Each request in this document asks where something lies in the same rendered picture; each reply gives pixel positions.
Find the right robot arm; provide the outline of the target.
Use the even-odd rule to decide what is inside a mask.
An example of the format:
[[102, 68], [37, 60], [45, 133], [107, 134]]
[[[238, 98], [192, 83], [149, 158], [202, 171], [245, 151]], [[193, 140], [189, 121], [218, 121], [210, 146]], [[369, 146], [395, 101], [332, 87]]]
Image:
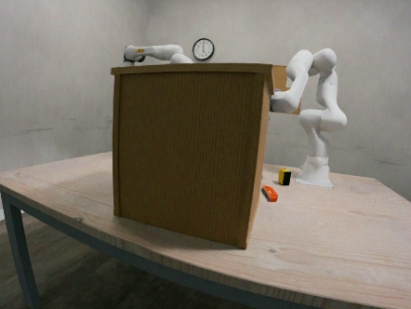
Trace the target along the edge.
[[135, 66], [135, 61], [143, 62], [146, 56], [150, 56], [158, 60], [170, 60], [170, 63], [193, 63], [193, 61], [191, 61], [188, 57], [183, 55], [183, 51], [180, 46], [128, 46], [125, 48], [124, 63], [119, 65], [118, 67]]

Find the orange torpedo level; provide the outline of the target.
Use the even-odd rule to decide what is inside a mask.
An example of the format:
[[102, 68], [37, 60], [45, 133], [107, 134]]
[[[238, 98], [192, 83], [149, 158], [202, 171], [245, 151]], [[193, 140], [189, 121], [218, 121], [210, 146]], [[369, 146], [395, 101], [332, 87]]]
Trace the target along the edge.
[[[278, 194], [275, 193], [275, 191], [271, 187], [262, 185], [261, 190], [263, 191], [263, 193], [266, 195], [266, 197], [268, 198], [270, 202], [277, 201]], [[275, 195], [275, 196], [272, 196], [272, 195]]]

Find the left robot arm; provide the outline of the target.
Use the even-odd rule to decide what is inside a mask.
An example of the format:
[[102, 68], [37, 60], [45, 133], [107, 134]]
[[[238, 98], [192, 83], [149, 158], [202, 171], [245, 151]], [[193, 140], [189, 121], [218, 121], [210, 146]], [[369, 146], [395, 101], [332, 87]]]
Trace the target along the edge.
[[[320, 135], [320, 130], [338, 132], [347, 125], [347, 117], [337, 105], [338, 77], [333, 71], [336, 63], [336, 54], [330, 48], [313, 55], [308, 50], [301, 50], [285, 69], [289, 79], [294, 82], [292, 87], [284, 92], [274, 91], [274, 95], [270, 97], [270, 112], [292, 114], [298, 108], [309, 76], [320, 74], [315, 98], [325, 109], [303, 110], [298, 117], [300, 125], [307, 132], [309, 148], [306, 162], [300, 168], [302, 172], [297, 179], [310, 183], [330, 183], [327, 165], [329, 141]], [[270, 112], [268, 121], [271, 120]]]

